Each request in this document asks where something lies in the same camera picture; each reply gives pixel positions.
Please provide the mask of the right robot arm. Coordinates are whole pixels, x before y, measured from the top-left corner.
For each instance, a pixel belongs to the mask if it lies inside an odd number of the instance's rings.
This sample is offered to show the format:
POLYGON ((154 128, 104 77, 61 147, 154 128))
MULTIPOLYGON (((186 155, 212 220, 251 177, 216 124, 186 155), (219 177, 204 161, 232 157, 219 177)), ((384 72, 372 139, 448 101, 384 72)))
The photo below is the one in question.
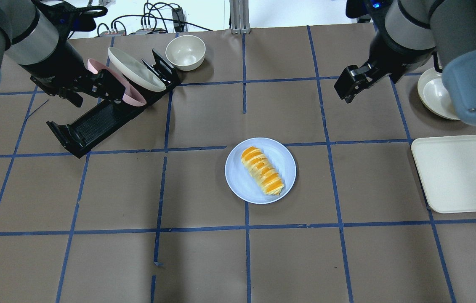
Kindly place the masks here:
POLYGON ((342 100, 384 77, 396 83, 436 56, 457 116, 476 126, 476 0, 348 0, 346 14, 369 15, 378 30, 367 61, 338 77, 342 100))

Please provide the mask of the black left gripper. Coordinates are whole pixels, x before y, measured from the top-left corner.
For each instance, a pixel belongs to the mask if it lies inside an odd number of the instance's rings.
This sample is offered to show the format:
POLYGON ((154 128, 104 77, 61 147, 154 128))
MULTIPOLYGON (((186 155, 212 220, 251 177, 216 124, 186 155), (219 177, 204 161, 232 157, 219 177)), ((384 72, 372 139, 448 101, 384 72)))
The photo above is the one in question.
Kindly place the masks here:
POLYGON ((88 71, 82 56, 68 40, 60 40, 51 55, 29 66, 30 80, 50 96, 68 100, 77 108, 84 98, 78 94, 82 83, 91 77, 91 96, 120 104, 125 85, 111 69, 88 71))

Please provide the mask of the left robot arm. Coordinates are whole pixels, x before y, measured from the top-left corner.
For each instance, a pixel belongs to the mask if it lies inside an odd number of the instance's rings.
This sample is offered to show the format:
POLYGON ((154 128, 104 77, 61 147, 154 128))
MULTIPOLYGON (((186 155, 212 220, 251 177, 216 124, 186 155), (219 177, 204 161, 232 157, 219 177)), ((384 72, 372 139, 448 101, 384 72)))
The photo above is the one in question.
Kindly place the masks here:
POLYGON ((81 93, 122 101, 124 85, 109 72, 88 71, 68 41, 71 32, 95 29, 95 18, 106 13, 107 8, 100 5, 0 0, 0 83, 3 58, 8 57, 46 94, 69 100, 76 107, 82 105, 81 93))

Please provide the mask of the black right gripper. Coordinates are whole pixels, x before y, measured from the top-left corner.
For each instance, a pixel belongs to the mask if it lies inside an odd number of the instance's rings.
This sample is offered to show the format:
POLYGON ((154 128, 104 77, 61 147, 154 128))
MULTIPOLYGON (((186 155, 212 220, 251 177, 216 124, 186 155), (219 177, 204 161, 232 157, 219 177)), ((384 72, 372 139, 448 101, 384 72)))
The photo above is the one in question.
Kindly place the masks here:
POLYGON ((376 32, 370 44, 369 58, 364 65, 346 67, 334 84, 339 98, 347 104, 383 77, 396 83, 401 77, 425 63, 425 50, 399 45, 384 32, 376 32))

